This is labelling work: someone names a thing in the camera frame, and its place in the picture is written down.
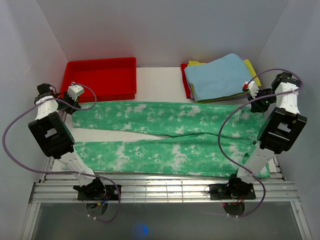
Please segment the green tie-dye trousers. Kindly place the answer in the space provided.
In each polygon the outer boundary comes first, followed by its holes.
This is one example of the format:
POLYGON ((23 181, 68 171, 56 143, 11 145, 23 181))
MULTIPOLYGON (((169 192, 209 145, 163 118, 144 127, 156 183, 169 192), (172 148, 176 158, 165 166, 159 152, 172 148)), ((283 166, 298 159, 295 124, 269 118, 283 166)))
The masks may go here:
POLYGON ((77 141, 92 170, 227 178, 254 151, 263 113, 235 105, 99 102, 72 115, 74 128, 153 135, 154 139, 77 141))

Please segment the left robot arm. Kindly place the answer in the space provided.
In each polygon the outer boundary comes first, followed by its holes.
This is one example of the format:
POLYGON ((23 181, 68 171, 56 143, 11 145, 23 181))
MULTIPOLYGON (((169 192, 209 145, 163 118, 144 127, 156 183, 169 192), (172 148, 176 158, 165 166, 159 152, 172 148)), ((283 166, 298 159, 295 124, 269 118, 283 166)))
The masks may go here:
POLYGON ((78 180, 74 190, 89 199, 104 198, 106 187, 75 151, 76 142, 59 115, 60 111, 72 115, 81 108, 79 96, 85 92, 84 86, 72 83, 63 97, 59 97, 55 88, 48 83, 38 85, 37 90, 38 96, 34 99, 37 115, 28 128, 40 149, 47 157, 60 161, 74 172, 78 180))

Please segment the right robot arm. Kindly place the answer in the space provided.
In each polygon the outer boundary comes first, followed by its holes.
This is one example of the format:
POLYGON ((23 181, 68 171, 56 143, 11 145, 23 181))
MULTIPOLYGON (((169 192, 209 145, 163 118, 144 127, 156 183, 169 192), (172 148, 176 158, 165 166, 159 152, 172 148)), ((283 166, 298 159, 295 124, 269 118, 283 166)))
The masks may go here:
POLYGON ((248 92, 252 113, 264 113, 276 104, 257 135, 253 153, 236 173, 229 177, 226 194, 232 198, 244 198, 253 192, 255 177, 273 157, 287 152, 307 123, 298 109, 298 93, 303 84, 292 73, 279 73, 270 88, 259 89, 253 82, 245 82, 243 91, 248 92))

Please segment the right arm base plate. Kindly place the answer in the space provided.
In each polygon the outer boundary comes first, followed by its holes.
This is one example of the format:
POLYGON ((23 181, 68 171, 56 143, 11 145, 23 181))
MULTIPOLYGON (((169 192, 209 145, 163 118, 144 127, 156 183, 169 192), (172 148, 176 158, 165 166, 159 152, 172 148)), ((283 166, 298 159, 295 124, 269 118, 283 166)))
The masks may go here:
POLYGON ((255 200, 256 194, 252 184, 248 187, 232 187, 228 183, 209 185, 209 195, 211 200, 255 200))

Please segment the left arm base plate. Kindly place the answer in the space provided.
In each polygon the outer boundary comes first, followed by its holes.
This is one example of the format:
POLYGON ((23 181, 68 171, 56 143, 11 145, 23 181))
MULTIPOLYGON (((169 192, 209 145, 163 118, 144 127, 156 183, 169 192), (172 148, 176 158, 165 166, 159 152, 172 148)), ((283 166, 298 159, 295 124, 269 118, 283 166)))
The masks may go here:
POLYGON ((118 188, 116 188, 114 185, 106 184, 105 190, 103 191, 104 193, 103 198, 87 197, 84 194, 79 192, 76 199, 78 201, 100 201, 100 202, 103 200, 118 201, 119 196, 121 195, 121 192, 122 192, 122 185, 118 184, 117 187, 118 188))

